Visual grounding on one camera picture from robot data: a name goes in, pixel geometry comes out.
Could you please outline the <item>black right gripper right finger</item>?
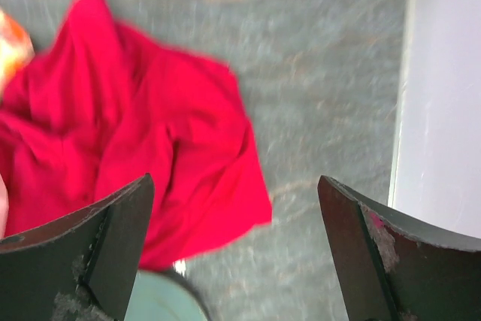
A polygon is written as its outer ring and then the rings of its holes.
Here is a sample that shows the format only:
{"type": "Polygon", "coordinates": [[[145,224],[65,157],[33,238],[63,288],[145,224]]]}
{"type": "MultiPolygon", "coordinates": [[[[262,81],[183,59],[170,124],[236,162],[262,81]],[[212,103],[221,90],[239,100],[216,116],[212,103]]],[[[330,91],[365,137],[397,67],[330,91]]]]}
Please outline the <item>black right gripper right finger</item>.
{"type": "Polygon", "coordinates": [[[318,183],[350,320],[480,318],[480,240],[380,204],[332,177],[318,183]]]}

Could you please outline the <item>grey-green round plate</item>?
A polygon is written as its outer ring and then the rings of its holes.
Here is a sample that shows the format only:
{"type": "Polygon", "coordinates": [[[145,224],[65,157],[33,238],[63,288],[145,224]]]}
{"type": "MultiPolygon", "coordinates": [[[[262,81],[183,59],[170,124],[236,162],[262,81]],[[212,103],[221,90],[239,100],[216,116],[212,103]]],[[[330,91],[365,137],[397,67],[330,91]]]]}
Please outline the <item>grey-green round plate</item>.
{"type": "Polygon", "coordinates": [[[139,271],[125,319],[208,321],[210,315],[200,296],[176,271],[139,271]]]}

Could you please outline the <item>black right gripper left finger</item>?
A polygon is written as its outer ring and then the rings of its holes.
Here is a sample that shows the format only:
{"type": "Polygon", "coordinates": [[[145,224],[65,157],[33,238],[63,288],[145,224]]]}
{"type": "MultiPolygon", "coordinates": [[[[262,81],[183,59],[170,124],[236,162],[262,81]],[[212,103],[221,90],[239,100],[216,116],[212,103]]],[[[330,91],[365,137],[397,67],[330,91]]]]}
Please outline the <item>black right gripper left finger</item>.
{"type": "Polygon", "coordinates": [[[153,207],[143,177],[1,241],[3,320],[123,320],[153,207]]]}

